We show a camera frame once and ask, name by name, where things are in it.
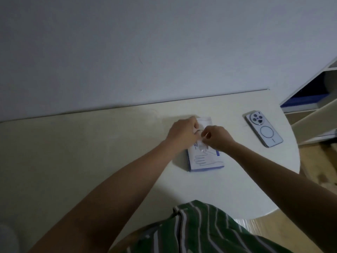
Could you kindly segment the blue flat box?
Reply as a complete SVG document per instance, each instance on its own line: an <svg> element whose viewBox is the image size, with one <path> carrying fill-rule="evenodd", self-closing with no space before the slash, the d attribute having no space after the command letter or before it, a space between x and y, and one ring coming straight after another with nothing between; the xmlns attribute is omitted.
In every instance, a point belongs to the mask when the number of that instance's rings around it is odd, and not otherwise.
<svg viewBox="0 0 337 253"><path fill-rule="evenodd" d="M318 95L309 95L309 96L302 96L302 97L291 97L288 99L284 104L281 105L281 108L289 107L289 106L302 106L308 105L313 103L318 103L329 94L318 94Z"/></svg>

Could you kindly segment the person's left forearm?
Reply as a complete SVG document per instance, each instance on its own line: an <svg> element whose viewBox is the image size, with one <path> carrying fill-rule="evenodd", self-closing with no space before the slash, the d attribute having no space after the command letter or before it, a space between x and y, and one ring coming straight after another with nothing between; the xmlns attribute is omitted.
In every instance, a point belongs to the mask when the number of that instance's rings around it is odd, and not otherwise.
<svg viewBox="0 0 337 253"><path fill-rule="evenodd" d="M107 253L168 163L186 147L166 139L92 190L28 253Z"/></svg>

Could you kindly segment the person's right forearm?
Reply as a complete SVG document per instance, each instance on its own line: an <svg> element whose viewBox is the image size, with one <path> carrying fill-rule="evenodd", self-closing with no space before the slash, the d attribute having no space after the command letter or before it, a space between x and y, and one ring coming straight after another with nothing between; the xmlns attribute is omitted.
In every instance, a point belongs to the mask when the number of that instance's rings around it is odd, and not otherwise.
<svg viewBox="0 0 337 253"><path fill-rule="evenodd" d="M221 151L324 253L337 253L336 194L235 141Z"/></svg>

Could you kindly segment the white smartphone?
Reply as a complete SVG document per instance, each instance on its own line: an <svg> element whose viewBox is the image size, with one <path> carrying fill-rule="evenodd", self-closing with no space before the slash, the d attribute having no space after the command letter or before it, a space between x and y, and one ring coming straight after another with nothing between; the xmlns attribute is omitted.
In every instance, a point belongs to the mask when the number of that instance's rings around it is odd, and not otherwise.
<svg viewBox="0 0 337 253"><path fill-rule="evenodd" d="M253 111L244 116L252 131L266 148L283 143L282 137L261 111Z"/></svg>

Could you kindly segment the person's right hand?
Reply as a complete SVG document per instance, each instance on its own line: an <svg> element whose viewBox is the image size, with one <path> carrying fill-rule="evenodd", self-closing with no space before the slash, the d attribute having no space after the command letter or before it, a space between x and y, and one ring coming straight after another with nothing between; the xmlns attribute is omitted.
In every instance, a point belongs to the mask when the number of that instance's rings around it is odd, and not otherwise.
<svg viewBox="0 0 337 253"><path fill-rule="evenodd" d="M221 126L216 125L210 125L207 127L213 127L214 131L212 134L212 140L213 140L213 149L229 153L230 149L237 145L237 142L232 138L232 136L229 134L229 132Z"/></svg>

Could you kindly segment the white shelf unit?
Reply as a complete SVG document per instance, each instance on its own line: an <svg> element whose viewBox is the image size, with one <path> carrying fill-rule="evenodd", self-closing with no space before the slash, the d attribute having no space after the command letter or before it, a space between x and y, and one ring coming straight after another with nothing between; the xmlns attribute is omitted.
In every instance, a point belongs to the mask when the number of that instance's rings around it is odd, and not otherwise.
<svg viewBox="0 0 337 253"><path fill-rule="evenodd" d="M299 146L337 142L337 57L291 97L327 93L318 103L281 108Z"/></svg>

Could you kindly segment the clear disposable glove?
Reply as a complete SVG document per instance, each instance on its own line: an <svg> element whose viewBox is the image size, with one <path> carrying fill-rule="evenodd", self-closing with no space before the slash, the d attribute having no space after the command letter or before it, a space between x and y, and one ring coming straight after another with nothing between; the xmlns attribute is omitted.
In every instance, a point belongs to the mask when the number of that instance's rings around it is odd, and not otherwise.
<svg viewBox="0 0 337 253"><path fill-rule="evenodd" d="M209 121L208 120L203 120L203 119L197 119L198 122L198 128L194 129L194 134L197 134L199 136L201 136L202 132L204 131L204 129L209 126ZM208 146L203 142L203 139L200 138L197 143L196 143L198 149L203 152L206 153L208 151Z"/></svg>

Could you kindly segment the person's left hand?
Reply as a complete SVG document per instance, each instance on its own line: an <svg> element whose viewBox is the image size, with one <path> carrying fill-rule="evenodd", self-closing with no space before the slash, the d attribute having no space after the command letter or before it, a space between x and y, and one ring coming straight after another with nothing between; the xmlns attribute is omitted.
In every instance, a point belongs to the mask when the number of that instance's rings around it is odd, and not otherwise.
<svg viewBox="0 0 337 253"><path fill-rule="evenodd" d="M188 118L180 119L171 126L165 142L179 151L188 149L197 142L192 141L188 136Z"/></svg>

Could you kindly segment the green striped shirt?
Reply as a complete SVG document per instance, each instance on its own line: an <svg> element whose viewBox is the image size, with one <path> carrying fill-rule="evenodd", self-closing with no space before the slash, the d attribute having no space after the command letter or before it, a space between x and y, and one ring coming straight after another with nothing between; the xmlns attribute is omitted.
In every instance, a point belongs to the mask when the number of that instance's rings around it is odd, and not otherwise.
<svg viewBox="0 0 337 253"><path fill-rule="evenodd" d="M251 234L221 209L198 200L173 208L124 253L292 253Z"/></svg>

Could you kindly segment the white glove box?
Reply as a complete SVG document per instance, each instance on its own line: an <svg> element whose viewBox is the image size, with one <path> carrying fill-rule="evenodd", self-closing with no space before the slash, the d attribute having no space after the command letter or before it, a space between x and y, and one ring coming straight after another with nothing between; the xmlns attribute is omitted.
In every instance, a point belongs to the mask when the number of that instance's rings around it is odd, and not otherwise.
<svg viewBox="0 0 337 253"><path fill-rule="evenodd" d="M198 149L196 143L186 151L189 172L202 172L224 167L224 162L219 151L208 147L208 151L203 153Z"/></svg>

